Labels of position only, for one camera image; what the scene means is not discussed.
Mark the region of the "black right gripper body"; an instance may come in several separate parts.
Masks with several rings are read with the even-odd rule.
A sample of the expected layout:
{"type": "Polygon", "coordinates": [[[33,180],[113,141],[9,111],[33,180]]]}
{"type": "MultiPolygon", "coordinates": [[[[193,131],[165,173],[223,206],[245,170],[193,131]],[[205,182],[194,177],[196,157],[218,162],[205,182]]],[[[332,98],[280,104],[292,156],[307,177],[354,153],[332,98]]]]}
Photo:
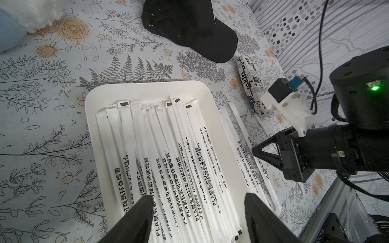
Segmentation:
{"type": "Polygon", "coordinates": [[[347,125],[309,129],[304,137],[290,127],[252,148],[252,154],[295,182],[306,182],[316,169],[355,175],[358,152],[348,143],[354,138],[347,125]]]}

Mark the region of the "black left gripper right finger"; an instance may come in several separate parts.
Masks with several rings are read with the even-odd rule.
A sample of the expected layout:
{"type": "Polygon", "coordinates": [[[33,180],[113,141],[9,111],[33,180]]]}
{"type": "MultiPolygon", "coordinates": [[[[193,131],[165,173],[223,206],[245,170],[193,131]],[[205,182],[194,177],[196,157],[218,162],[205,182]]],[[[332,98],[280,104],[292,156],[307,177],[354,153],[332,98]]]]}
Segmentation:
{"type": "Polygon", "coordinates": [[[256,194],[246,193],[244,206],[252,243],[301,242],[256,194]]]}

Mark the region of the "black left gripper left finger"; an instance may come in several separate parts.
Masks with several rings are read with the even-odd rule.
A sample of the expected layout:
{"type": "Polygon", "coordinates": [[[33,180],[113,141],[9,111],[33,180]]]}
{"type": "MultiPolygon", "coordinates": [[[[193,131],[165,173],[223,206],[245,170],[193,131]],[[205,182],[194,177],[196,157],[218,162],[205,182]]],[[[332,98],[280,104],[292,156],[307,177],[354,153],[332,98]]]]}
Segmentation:
{"type": "Polygon", "coordinates": [[[144,195],[99,243],[147,243],[153,224],[154,199],[144,195]]]}

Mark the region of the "pile straw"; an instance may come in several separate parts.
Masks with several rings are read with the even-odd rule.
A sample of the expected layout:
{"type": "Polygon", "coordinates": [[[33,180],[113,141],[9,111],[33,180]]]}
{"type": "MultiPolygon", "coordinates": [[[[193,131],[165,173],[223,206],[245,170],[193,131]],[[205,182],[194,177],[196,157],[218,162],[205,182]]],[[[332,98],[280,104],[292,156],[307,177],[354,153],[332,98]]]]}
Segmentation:
{"type": "Polygon", "coordinates": [[[267,203],[268,207],[278,216],[281,208],[277,206],[273,202],[273,200],[269,202],[266,193],[264,192],[260,182],[254,177],[253,172],[249,166],[249,161],[247,160],[248,155],[246,154],[245,148],[237,135],[237,132],[230,119],[226,106],[221,106],[219,108],[219,114],[221,116],[224,128],[227,132],[230,144],[234,150],[234,154],[237,158],[237,162],[239,164],[241,173],[244,177],[248,191],[258,195],[260,199],[264,203],[267,203]]]}

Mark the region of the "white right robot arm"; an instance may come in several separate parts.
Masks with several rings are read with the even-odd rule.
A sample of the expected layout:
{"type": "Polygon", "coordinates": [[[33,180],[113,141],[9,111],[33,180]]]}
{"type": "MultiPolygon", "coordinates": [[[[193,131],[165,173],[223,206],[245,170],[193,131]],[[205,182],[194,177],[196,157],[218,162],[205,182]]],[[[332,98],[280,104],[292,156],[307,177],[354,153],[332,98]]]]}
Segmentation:
{"type": "Polygon", "coordinates": [[[344,184],[365,193],[350,175],[389,170],[388,47],[354,57],[330,74],[336,124],[315,128],[308,120],[298,91],[306,81],[278,79],[261,96],[264,106],[282,113],[291,127],[252,148],[253,156],[295,182],[306,182],[316,169],[335,170],[344,184]]]}

